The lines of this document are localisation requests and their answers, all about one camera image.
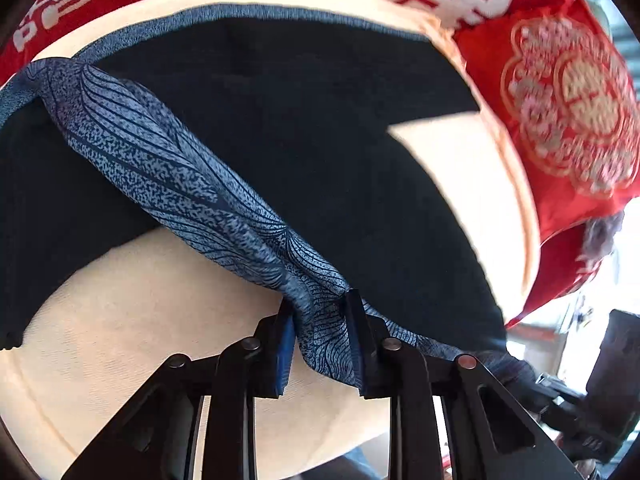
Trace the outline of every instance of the silver screw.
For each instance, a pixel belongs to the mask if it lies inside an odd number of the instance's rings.
[[[395,352],[396,350],[402,348],[402,341],[396,339],[395,337],[387,337],[386,339],[382,340],[382,348]]]
[[[458,358],[458,366],[466,370],[473,370],[478,364],[478,360],[472,355],[461,355]]]
[[[245,337],[240,344],[245,350],[257,350],[260,348],[260,340],[257,337]]]
[[[166,364],[169,368],[182,368],[188,361],[185,354],[174,354],[166,360]]]

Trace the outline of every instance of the floral embroidery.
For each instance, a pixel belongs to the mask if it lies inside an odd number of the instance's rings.
[[[514,56],[500,82],[520,123],[519,141],[546,174],[610,198],[638,172],[639,111],[626,66],[613,46],[568,18],[518,22]]]

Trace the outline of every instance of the beige surface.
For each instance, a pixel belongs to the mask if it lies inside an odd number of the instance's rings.
[[[169,231],[143,235],[76,272],[23,346],[0,352],[0,416],[33,468],[59,479],[169,355],[217,354],[279,304]],[[284,397],[257,400],[256,425],[260,477],[276,480],[388,430],[388,401],[360,399],[297,352]]]
[[[540,260],[538,217],[529,183],[504,125],[466,76],[450,31],[440,28],[440,21],[433,15],[386,0],[143,0],[79,27],[48,46],[36,59],[70,57],[92,41],[126,25],[219,2],[327,10],[430,38],[471,87],[481,105],[482,120],[470,123],[456,117],[445,122],[415,121],[407,126],[412,134],[399,140],[423,163],[449,200],[476,249],[504,319],[519,314]]]

